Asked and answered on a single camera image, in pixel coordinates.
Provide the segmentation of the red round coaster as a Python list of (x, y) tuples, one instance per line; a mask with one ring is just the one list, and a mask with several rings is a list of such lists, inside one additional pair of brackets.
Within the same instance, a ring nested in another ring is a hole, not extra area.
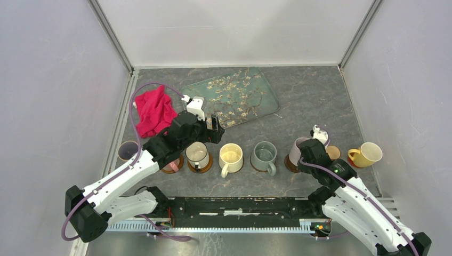
[(354, 164), (354, 162), (351, 160), (351, 158), (348, 157), (347, 160), (348, 160), (348, 162), (349, 162), (349, 164), (350, 164), (351, 166), (358, 168), (358, 167)]

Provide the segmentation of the small orange cup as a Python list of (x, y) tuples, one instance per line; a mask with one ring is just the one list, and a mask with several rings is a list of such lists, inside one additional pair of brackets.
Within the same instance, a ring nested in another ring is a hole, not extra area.
[(333, 146), (333, 145), (329, 145), (326, 147), (326, 153), (328, 154), (329, 158), (332, 161), (335, 161), (341, 157), (340, 150), (336, 146)]

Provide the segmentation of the cream mug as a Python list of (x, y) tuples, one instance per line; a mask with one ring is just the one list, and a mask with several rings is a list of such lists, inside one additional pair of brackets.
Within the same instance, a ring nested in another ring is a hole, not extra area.
[(243, 165), (244, 154), (239, 145), (228, 143), (222, 146), (219, 152), (219, 166), (222, 178), (226, 178), (228, 174), (239, 172)]

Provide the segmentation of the lilac mug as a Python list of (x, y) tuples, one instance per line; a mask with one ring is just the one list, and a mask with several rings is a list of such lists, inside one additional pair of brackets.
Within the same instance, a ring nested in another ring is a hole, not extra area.
[(296, 165), (297, 166), (297, 162), (300, 160), (300, 158), (301, 158), (301, 152), (300, 152), (300, 150), (299, 150), (299, 148), (298, 148), (298, 146), (302, 143), (302, 142), (304, 142), (304, 141), (307, 141), (307, 140), (309, 140), (310, 138), (307, 138), (307, 137), (300, 137), (300, 138), (297, 138), (295, 141), (294, 141), (294, 143), (293, 143), (293, 145), (292, 145), (292, 148), (291, 148), (291, 150), (290, 150), (290, 152), (289, 152), (289, 159), (290, 159), (290, 161), (294, 164), (294, 165)]

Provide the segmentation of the pink mug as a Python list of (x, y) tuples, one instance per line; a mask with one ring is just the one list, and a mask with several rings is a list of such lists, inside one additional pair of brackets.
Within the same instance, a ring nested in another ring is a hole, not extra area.
[(179, 163), (180, 160), (176, 159), (175, 161), (172, 161), (169, 164), (167, 164), (162, 170), (166, 173), (175, 173), (179, 170)]

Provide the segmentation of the dark walnut coaster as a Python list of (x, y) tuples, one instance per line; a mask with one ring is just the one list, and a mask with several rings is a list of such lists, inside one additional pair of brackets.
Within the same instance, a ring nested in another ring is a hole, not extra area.
[(284, 159), (284, 164), (287, 170), (293, 172), (293, 173), (300, 173), (300, 170), (297, 169), (297, 166), (294, 165), (290, 159), (289, 159), (289, 155), (286, 155), (285, 159)]

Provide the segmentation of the yellow mug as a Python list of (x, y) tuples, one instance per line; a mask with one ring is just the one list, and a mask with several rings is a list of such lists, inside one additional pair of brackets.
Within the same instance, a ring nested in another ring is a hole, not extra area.
[(373, 142), (365, 142), (358, 149), (349, 149), (348, 158), (359, 168), (369, 167), (383, 157), (381, 148)]

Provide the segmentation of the beige pink-handled mug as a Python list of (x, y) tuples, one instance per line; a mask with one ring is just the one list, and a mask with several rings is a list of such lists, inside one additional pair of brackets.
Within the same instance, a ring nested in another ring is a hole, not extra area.
[(135, 141), (125, 141), (118, 148), (118, 158), (122, 161), (130, 160), (139, 150), (139, 145)]

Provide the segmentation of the wooden coaster three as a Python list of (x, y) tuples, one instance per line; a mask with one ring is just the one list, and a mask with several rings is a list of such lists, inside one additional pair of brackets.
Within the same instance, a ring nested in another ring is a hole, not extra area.
[(176, 173), (182, 168), (183, 163), (184, 163), (184, 157), (182, 154), (180, 154), (178, 159), (167, 164), (165, 167), (163, 167), (161, 169), (161, 171), (164, 173), (167, 173), (167, 174)]

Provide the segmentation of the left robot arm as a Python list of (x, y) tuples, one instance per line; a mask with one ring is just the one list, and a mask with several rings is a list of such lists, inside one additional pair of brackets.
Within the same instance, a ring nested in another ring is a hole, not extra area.
[(194, 142), (218, 144), (224, 134), (216, 115), (211, 116), (212, 128), (186, 110), (180, 112), (169, 127), (150, 137), (129, 161), (108, 176), (80, 189), (72, 186), (66, 191), (65, 215), (61, 236), (65, 241), (66, 227), (71, 224), (77, 238), (91, 242), (119, 221), (140, 215), (162, 217), (167, 212), (167, 198), (157, 189), (123, 197), (142, 179), (159, 172), (177, 160)]

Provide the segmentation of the white black-rimmed mug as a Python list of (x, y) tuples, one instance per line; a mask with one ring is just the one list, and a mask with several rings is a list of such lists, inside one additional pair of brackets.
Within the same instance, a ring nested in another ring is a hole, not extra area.
[(200, 161), (208, 153), (206, 145), (202, 142), (194, 142), (185, 150), (186, 157), (192, 161)]

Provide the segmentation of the green mug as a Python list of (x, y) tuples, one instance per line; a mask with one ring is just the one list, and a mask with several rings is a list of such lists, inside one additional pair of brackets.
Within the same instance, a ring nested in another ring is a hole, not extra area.
[(250, 163), (256, 171), (268, 172), (270, 176), (274, 176), (277, 172), (276, 157), (277, 149), (275, 145), (268, 141), (261, 141), (254, 147)]

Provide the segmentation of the wooden coaster one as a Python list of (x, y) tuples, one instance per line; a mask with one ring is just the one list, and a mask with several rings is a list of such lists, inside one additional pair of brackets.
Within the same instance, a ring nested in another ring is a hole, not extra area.
[(189, 158), (188, 167), (194, 173), (205, 173), (207, 172), (213, 165), (213, 157), (211, 153), (208, 153), (203, 159), (200, 161), (192, 161)]

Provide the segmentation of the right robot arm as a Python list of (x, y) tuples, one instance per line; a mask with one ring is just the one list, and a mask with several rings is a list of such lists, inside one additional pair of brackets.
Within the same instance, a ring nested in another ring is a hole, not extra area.
[(297, 168), (321, 187), (308, 197), (308, 211), (326, 216), (360, 240), (373, 255), (427, 255), (432, 245), (424, 232), (415, 233), (369, 192), (356, 171), (342, 159), (331, 160), (324, 144), (308, 139), (297, 145)]

